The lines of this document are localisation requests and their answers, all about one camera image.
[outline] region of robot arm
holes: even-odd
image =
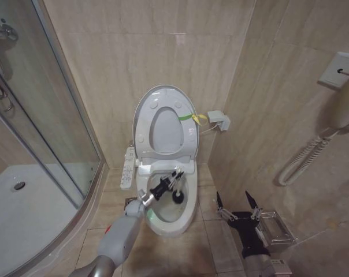
[[[139,192],[139,199],[131,201],[124,214],[107,229],[100,241],[98,256],[87,266],[74,270],[69,277],[111,277],[128,257],[140,231],[144,211],[154,200],[159,201],[166,191],[172,191],[173,186],[183,175],[180,169],[172,176],[161,179],[160,184],[149,192]]]
[[[245,191],[253,212],[230,212],[223,207],[217,192],[217,213],[236,229],[243,244],[242,255],[246,264],[247,277],[289,277],[292,275],[289,266],[283,260],[272,260],[269,251],[264,247],[255,228],[259,224],[262,208],[257,206],[254,198]]]
[[[107,230],[102,238],[98,256],[85,267],[74,270],[70,277],[111,277],[114,270],[128,257],[140,231],[144,205],[131,201],[124,214]]]

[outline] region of toilet lid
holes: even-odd
[[[196,113],[189,98],[178,88],[161,85],[141,99],[133,121],[133,140],[139,160],[195,159],[198,127],[179,117]]]

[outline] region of wall-mounted hair dryer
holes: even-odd
[[[308,146],[280,173],[279,183],[281,186],[292,184],[324,150],[333,136],[342,131],[349,132],[349,80],[338,93],[340,94],[338,100],[329,114],[329,128],[327,130],[331,130],[331,134],[323,137],[317,136],[308,143]]]

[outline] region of coiled cord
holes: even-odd
[[[321,138],[317,136],[312,140],[307,147],[303,149],[289,165],[280,173],[279,183],[281,186],[288,186],[295,182],[295,180],[302,175],[302,173],[312,164],[317,156],[329,145],[331,139],[338,133],[335,131],[333,134],[327,137]],[[286,179],[287,175],[297,165],[300,166]]]

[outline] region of bidet remote control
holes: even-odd
[[[121,179],[121,189],[130,189],[132,185],[133,169],[135,167],[135,147],[128,147],[124,158]]]

